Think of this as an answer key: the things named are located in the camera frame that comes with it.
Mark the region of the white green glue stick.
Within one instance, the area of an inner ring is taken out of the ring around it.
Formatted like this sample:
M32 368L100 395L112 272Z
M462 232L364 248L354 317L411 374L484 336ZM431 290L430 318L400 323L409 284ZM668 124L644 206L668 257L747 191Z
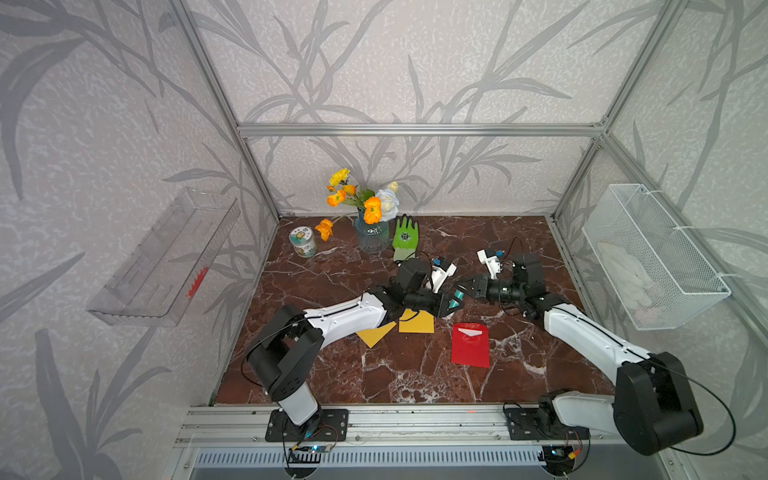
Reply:
M464 292L462 290L456 290L454 292L449 306L451 308L462 308L464 306Z

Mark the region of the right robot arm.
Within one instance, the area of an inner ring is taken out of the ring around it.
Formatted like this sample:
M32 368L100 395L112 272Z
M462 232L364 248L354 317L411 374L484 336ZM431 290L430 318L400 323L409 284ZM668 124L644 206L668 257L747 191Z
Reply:
M484 249L477 256L488 271L460 281L467 296L516 308L580 353L614 386L611 395L560 390L541 397L536 421L542 432L582 427L618 435L644 456L703 432L704 422L677 357L654 354L622 339L565 297L548 291L537 256L514 256L508 278L499 276L502 252Z

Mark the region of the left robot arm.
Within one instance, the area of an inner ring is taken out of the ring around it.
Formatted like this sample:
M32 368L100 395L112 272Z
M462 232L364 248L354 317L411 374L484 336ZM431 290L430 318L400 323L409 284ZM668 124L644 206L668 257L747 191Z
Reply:
M399 321L410 310L447 317L464 307L463 294L445 286L457 271L444 257L403 260L395 276L348 301L301 310L281 307L259 331L242 360L260 385L296 427L320 419L321 406L307 379L320 351L364 330Z

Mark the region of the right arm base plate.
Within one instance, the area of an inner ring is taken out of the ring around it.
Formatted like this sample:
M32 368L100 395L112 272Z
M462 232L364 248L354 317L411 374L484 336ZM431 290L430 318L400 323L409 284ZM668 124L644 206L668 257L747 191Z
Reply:
M507 403L502 412L511 440L579 443L591 439L587 428L564 425L547 405L523 407L518 403Z

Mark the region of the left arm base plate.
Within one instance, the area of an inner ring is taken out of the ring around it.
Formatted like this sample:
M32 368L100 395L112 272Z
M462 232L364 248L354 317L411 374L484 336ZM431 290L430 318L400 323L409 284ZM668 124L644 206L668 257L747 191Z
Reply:
M265 441L270 443L344 441L349 426L349 414L348 409L321 408L305 423L297 425L283 410L273 410L268 421Z

